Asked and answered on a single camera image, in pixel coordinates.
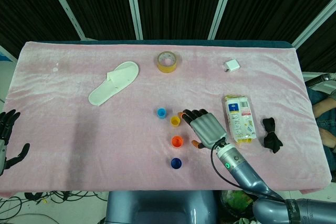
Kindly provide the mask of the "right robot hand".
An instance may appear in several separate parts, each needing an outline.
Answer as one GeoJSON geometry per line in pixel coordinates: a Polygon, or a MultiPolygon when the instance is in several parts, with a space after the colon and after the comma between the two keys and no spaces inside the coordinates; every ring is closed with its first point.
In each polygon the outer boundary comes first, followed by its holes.
{"type": "Polygon", "coordinates": [[[192,144],[196,148],[211,150],[214,146],[226,142],[227,132],[217,118],[205,109],[192,111],[185,109],[181,113],[181,118],[192,128],[199,138],[199,142],[192,140],[192,144]]]}

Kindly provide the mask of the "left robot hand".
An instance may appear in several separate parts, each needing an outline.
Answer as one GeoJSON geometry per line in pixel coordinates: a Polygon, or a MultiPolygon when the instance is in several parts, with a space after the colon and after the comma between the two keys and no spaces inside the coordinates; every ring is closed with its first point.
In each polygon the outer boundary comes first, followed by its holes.
{"type": "Polygon", "coordinates": [[[29,152],[30,144],[26,143],[22,151],[11,159],[7,159],[7,146],[12,134],[13,126],[15,121],[20,117],[20,112],[15,109],[9,112],[1,112],[1,175],[3,175],[4,170],[10,169],[12,166],[21,162],[29,152]]]}

